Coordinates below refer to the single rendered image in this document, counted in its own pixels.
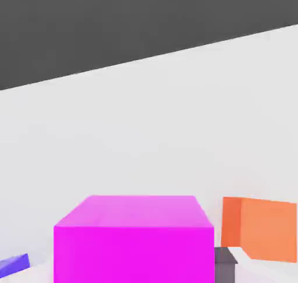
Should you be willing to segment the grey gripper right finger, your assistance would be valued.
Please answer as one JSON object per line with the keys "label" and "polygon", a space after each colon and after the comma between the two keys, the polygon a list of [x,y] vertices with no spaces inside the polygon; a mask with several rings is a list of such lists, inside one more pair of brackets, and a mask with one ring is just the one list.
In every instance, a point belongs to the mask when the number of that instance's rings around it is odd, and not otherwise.
{"label": "grey gripper right finger", "polygon": [[298,276],[256,263],[241,247],[215,247],[215,283],[298,283]]}

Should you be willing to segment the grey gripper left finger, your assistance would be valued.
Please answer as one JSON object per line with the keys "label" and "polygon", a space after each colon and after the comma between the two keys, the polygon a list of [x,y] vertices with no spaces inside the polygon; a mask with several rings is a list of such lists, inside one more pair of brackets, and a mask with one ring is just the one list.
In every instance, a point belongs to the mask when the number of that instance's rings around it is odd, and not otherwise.
{"label": "grey gripper left finger", "polygon": [[40,264],[12,274],[9,283],[53,283],[53,265]]}

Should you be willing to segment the small magenta cube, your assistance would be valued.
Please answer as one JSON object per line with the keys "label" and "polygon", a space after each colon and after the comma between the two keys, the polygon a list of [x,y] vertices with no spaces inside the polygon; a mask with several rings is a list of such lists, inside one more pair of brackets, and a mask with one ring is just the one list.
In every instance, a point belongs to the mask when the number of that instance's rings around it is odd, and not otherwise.
{"label": "small magenta cube", "polygon": [[53,283],[215,283],[194,196],[90,196],[54,226]]}

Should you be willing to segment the small purple cube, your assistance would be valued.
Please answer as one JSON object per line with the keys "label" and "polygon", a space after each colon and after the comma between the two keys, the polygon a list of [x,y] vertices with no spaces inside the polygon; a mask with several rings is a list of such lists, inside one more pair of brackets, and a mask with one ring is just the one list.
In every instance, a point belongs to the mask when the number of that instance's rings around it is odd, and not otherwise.
{"label": "small purple cube", "polygon": [[9,276],[30,267],[27,253],[0,260],[0,278]]}

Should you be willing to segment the small orange cube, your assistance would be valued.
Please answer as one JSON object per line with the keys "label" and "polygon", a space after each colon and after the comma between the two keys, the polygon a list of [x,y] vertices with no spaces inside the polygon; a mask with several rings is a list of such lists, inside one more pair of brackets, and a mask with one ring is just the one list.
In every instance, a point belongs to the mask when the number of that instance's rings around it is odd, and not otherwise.
{"label": "small orange cube", "polygon": [[224,197],[222,247],[241,247],[251,259],[297,262],[297,204]]}

